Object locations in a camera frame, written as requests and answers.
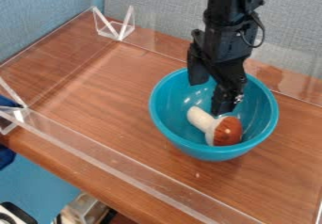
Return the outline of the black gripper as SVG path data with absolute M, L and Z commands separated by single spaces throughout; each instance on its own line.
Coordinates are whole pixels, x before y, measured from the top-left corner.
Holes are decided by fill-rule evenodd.
M 211 97 L 211 114 L 234 111 L 245 98 L 247 83 L 245 61 L 257 48 L 254 40 L 261 23 L 251 17 L 235 23 L 204 18 L 204 30 L 194 29 L 187 51 L 187 73 L 191 86 L 200 85 L 212 77 L 218 82 Z

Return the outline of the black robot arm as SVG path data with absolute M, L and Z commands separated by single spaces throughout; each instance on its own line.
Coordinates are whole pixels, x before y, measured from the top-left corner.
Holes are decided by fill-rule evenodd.
M 266 28 L 257 8 L 265 0 L 207 0 L 204 29 L 191 31 L 187 50 L 188 83 L 216 82 L 210 111 L 219 116 L 234 110 L 245 98 L 245 61 L 261 46 Z

